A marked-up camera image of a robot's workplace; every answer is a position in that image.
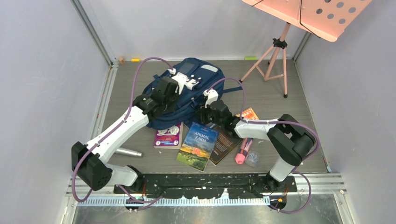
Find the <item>book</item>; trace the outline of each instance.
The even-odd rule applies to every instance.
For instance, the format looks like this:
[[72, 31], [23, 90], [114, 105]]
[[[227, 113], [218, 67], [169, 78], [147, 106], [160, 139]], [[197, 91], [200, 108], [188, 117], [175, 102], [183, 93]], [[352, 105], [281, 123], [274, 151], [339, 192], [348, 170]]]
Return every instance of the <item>book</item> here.
[[235, 147], [240, 144], [242, 139], [227, 136], [219, 126], [215, 126], [213, 129], [219, 131], [219, 136], [214, 144], [214, 148], [209, 159], [213, 165], [217, 166], [217, 164], [219, 164]]
[[247, 118], [247, 119], [252, 119], [252, 120], [259, 120], [259, 117], [257, 116], [257, 114], [254, 112], [254, 110], [251, 107], [242, 111], [242, 117]]
[[218, 134], [217, 130], [193, 122], [176, 160], [203, 172]]
[[183, 126], [183, 123], [179, 123], [165, 130], [157, 130], [154, 148], [180, 149]]
[[[244, 110], [242, 112], [242, 116], [244, 118], [253, 120], [259, 119], [257, 114], [253, 111], [251, 107]], [[217, 166], [235, 147], [239, 146], [242, 139], [227, 136], [225, 132], [222, 131], [221, 128], [218, 126], [215, 126], [213, 128], [219, 131], [219, 136], [216, 140], [212, 154], [209, 159], [213, 163], [213, 165]]]

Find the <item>orange book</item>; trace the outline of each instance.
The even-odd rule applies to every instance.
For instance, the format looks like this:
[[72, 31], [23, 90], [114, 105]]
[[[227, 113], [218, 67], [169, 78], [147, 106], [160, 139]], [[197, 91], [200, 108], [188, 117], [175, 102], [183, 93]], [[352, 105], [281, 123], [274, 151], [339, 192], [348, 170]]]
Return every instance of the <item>orange book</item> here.
[[257, 114], [253, 111], [253, 109], [247, 108], [246, 110], [244, 110], [242, 112], [242, 117], [243, 118], [247, 118], [247, 119], [252, 119], [252, 120], [259, 120], [259, 117], [257, 116]]

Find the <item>metal base plate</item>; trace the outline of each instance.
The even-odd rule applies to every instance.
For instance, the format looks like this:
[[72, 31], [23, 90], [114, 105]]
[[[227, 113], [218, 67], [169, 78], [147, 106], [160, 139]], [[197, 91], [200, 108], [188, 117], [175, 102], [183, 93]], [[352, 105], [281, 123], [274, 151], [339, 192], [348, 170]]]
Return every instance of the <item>metal base plate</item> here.
[[[185, 197], [192, 199], [219, 198], [224, 192], [230, 199], [262, 198], [264, 194], [272, 193], [264, 184], [265, 174], [143, 174], [144, 189], [136, 192], [125, 187], [131, 194], [146, 193], [150, 198], [162, 196], [163, 198], [178, 199]], [[288, 176], [283, 188], [275, 192], [297, 192], [295, 179]], [[115, 194], [124, 192], [114, 187]]]

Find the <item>tripod leg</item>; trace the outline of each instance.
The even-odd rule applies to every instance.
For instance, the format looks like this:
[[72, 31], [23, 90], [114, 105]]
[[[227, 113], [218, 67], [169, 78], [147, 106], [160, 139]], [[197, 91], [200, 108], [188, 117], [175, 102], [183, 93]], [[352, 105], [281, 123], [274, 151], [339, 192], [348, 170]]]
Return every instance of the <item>tripod leg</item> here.
[[275, 48], [274, 54], [272, 55], [271, 61], [269, 62], [269, 66], [267, 72], [265, 73], [264, 81], [266, 81], [271, 73], [272, 67], [274, 66], [276, 57], [278, 57], [280, 48]]
[[261, 58], [249, 69], [249, 71], [246, 72], [246, 74], [240, 79], [240, 82], [242, 82], [243, 80], [245, 80], [246, 77], [248, 77], [248, 75], [253, 71], [253, 69], [255, 69], [259, 63], [264, 59], [265, 56], [267, 56], [271, 50], [274, 48], [273, 45], [271, 45], [271, 47], [267, 50], [267, 52], [265, 52]]
[[286, 48], [283, 49], [283, 82], [284, 82], [284, 90], [285, 94], [284, 98], [287, 98], [287, 70], [286, 70]]
[[272, 54], [271, 59], [268, 61], [268, 64], [271, 63], [272, 59], [274, 58], [274, 55], [275, 55], [275, 54]]

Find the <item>dark brown book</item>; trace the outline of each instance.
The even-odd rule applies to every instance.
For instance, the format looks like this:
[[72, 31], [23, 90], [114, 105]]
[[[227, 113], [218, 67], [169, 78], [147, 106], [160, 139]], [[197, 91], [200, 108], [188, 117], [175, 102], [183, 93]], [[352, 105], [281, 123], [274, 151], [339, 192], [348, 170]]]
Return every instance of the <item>dark brown book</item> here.
[[227, 136], [218, 126], [213, 129], [219, 131], [219, 136], [209, 159], [213, 165], [217, 166], [235, 147], [239, 146], [242, 139]]

